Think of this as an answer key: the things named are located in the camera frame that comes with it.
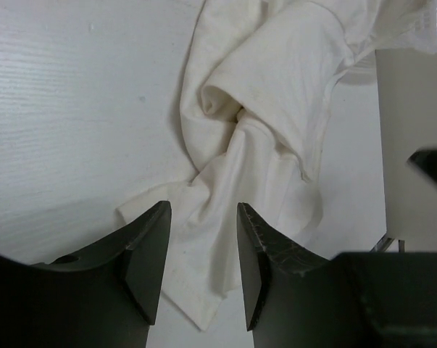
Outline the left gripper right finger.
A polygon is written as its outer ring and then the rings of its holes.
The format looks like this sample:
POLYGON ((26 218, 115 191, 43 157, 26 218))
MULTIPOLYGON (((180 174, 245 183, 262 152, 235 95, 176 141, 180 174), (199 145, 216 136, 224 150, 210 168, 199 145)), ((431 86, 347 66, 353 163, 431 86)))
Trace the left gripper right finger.
POLYGON ((256 347, 437 347, 437 253, 327 260, 237 208, 246 327, 256 347))

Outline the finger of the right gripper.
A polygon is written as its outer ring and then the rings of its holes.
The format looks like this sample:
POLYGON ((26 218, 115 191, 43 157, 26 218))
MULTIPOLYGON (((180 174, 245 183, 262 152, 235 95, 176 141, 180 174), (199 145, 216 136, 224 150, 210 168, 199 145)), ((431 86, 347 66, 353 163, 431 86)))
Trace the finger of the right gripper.
POLYGON ((418 149, 407 162, 437 186, 437 147, 418 149))

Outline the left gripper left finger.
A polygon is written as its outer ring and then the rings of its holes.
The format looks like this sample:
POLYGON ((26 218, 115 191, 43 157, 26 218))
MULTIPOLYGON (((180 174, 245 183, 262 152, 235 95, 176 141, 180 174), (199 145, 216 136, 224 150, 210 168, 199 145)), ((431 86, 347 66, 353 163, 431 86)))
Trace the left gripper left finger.
POLYGON ((52 263, 0 255, 0 347, 144 347, 154 325, 172 210, 133 222, 52 263))

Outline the white t shirt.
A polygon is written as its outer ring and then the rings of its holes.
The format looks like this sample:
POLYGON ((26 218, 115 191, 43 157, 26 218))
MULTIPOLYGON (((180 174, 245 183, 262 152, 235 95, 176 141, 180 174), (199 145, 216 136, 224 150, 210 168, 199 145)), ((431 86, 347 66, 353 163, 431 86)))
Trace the white t shirt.
POLYGON ((162 290, 201 331, 241 282, 236 207, 297 236, 322 217, 322 145, 337 82, 411 31, 429 1, 206 1, 180 94, 180 126, 198 173, 117 209, 132 222, 172 207, 162 290))

